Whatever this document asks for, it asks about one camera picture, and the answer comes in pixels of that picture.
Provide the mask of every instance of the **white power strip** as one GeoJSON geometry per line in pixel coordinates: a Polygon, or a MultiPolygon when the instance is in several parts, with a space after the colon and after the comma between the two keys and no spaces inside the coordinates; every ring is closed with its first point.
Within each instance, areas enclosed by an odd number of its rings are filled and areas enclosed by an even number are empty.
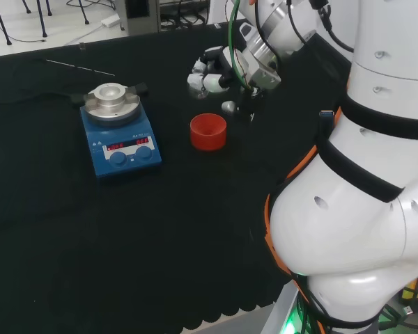
{"type": "Polygon", "coordinates": [[[115,15],[112,15],[111,17],[108,17],[107,19],[103,19],[101,22],[107,28],[111,28],[112,26],[115,26],[119,22],[121,22],[121,19],[119,18],[118,14],[115,14],[115,15]]]}

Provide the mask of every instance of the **black tablecloth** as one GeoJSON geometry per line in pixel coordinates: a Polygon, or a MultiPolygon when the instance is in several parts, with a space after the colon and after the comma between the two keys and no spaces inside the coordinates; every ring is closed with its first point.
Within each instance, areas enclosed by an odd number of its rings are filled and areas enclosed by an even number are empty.
{"type": "MultiPolygon", "coordinates": [[[[226,27],[212,26],[0,58],[0,101],[146,82],[163,159],[97,182],[68,99],[0,105],[0,333],[179,333],[276,300],[287,279],[263,240],[263,205],[339,90],[302,51],[250,126],[227,118],[226,147],[197,152],[190,120],[221,113],[238,89],[198,101],[186,78],[204,49],[225,43],[226,27]]],[[[313,48],[346,77],[325,42],[313,48]]]]}

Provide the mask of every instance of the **red digital readout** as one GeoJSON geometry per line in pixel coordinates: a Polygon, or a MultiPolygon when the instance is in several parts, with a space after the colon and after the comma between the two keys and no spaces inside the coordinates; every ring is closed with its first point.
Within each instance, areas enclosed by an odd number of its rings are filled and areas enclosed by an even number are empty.
{"type": "Polygon", "coordinates": [[[120,148],[128,148],[133,145],[141,145],[148,143],[148,137],[133,139],[131,141],[124,141],[123,143],[116,143],[107,146],[107,151],[118,150],[120,148]]]}
{"type": "Polygon", "coordinates": [[[107,151],[117,150],[119,148],[123,148],[123,146],[124,146],[124,143],[112,144],[110,146],[107,146],[107,151]]]}
{"type": "Polygon", "coordinates": [[[137,139],[137,145],[148,143],[148,138],[137,139]]]}

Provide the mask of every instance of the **metal rod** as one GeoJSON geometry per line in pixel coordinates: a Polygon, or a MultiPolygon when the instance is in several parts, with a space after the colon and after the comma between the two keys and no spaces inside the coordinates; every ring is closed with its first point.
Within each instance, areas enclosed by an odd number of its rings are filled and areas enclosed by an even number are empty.
{"type": "Polygon", "coordinates": [[[84,10],[84,7],[82,5],[82,1],[81,0],[79,0],[79,5],[81,5],[82,14],[84,14],[85,24],[90,24],[90,22],[88,22],[88,20],[86,19],[85,10],[84,10]]]}
{"type": "Polygon", "coordinates": [[[67,64],[67,63],[61,63],[60,61],[51,61],[49,59],[45,59],[46,61],[50,62],[50,63],[55,63],[55,64],[60,64],[60,65],[64,65],[64,66],[70,66],[70,67],[75,67],[75,68],[79,68],[80,70],[87,70],[87,71],[93,71],[93,72],[97,72],[97,73],[102,73],[102,74],[106,74],[106,75],[111,75],[112,77],[115,77],[115,74],[112,73],[107,73],[107,72],[102,72],[102,71],[97,71],[97,70],[92,70],[91,68],[86,68],[86,67],[80,67],[80,66],[76,66],[76,65],[71,65],[71,64],[67,64]]]}
{"type": "Polygon", "coordinates": [[[49,8],[48,0],[47,0],[47,8],[48,8],[48,16],[53,16],[53,13],[51,13],[51,9],[49,8]]]}
{"type": "Polygon", "coordinates": [[[6,32],[5,24],[3,23],[3,20],[1,19],[1,15],[0,15],[0,24],[1,24],[1,30],[3,30],[3,33],[5,34],[5,37],[6,37],[6,44],[12,45],[11,41],[9,40],[8,33],[6,32]]]}
{"type": "Polygon", "coordinates": [[[26,4],[26,1],[25,0],[22,0],[22,1],[23,1],[23,4],[25,5],[26,13],[31,14],[31,11],[29,10],[28,5],[26,4]]]}
{"type": "Polygon", "coordinates": [[[40,24],[42,24],[42,36],[48,37],[45,31],[45,23],[43,23],[42,8],[40,7],[40,0],[37,0],[37,9],[39,10],[40,24]]]}

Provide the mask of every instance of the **red cup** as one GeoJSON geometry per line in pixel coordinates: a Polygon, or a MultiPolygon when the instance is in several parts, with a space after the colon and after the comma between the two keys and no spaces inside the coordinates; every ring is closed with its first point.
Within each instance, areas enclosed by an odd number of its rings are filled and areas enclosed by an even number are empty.
{"type": "Polygon", "coordinates": [[[202,113],[190,122],[190,142],[201,151],[216,151],[226,144],[226,121],[214,113],[202,113]]]}

